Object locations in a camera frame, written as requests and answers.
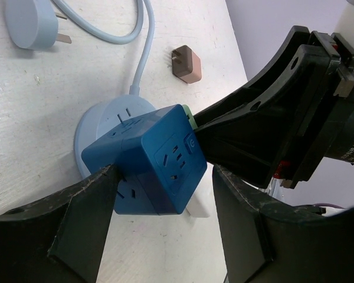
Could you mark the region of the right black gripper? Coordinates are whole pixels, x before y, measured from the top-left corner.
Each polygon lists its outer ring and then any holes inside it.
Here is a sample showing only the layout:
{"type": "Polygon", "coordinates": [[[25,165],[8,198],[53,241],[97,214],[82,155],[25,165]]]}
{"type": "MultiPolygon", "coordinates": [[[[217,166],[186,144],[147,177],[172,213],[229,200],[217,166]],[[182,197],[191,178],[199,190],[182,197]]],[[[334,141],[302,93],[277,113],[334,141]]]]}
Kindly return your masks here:
{"type": "Polygon", "coordinates": [[[324,157],[354,164],[354,48],[337,32],[293,26],[256,76],[195,120],[207,161],[254,186],[274,175],[293,189],[324,157]]]}

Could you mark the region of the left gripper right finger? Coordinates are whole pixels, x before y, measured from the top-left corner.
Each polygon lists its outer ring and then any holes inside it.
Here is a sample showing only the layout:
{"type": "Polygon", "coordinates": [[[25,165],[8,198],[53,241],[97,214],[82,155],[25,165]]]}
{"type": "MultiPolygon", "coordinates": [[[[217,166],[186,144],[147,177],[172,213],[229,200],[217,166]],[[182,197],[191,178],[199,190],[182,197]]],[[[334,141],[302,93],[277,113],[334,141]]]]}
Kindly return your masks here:
{"type": "Polygon", "coordinates": [[[354,208],[321,216],[212,171],[230,282],[354,282],[354,208]]]}

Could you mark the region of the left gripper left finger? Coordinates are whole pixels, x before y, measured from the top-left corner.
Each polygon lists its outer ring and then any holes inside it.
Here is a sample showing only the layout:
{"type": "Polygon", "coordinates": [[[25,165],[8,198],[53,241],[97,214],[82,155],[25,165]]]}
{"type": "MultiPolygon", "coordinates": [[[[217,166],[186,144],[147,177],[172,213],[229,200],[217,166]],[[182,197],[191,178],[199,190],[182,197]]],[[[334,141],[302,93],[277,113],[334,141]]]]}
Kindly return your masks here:
{"type": "Polygon", "coordinates": [[[120,173],[86,179],[0,215],[0,282],[95,282],[120,173]]]}

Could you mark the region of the green plug adapter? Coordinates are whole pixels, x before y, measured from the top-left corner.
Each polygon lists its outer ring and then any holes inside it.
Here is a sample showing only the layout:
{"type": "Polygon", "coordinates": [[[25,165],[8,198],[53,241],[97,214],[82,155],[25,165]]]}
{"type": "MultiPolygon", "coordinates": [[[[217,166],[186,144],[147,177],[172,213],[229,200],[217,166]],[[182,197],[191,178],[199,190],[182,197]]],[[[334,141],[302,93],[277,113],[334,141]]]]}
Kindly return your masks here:
{"type": "Polygon", "coordinates": [[[198,126],[197,126],[197,123],[194,119],[194,115],[192,114],[190,108],[186,104],[183,104],[182,107],[185,111],[186,117],[187,117],[192,129],[196,130],[198,128],[198,126]]]}

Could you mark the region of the blue cube socket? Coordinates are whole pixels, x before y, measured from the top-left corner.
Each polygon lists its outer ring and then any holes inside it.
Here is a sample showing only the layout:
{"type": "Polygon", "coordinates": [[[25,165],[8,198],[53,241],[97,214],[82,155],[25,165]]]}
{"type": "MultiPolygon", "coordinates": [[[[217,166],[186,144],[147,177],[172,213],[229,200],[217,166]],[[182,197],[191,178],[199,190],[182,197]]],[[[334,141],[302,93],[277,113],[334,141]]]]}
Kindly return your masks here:
{"type": "Polygon", "coordinates": [[[181,214],[207,169],[180,104],[118,124],[82,151],[82,161],[90,173],[110,164],[119,169],[119,215],[181,214]]]}

